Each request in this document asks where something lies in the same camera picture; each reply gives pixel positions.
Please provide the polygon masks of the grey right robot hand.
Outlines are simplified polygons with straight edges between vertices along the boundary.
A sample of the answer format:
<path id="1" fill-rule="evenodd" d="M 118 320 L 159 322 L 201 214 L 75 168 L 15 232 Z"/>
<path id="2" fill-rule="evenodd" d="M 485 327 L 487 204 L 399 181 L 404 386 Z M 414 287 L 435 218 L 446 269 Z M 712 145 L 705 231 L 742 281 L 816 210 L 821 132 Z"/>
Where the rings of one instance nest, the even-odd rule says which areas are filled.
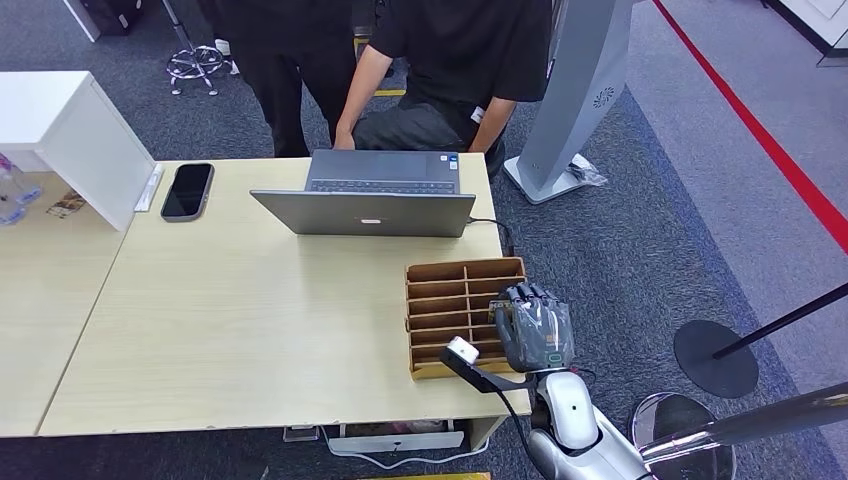
<path id="1" fill-rule="evenodd" d="M 575 343 L 570 308 L 550 291 L 520 282 L 507 287 L 489 307 L 513 371 L 531 373 L 572 365 Z"/>

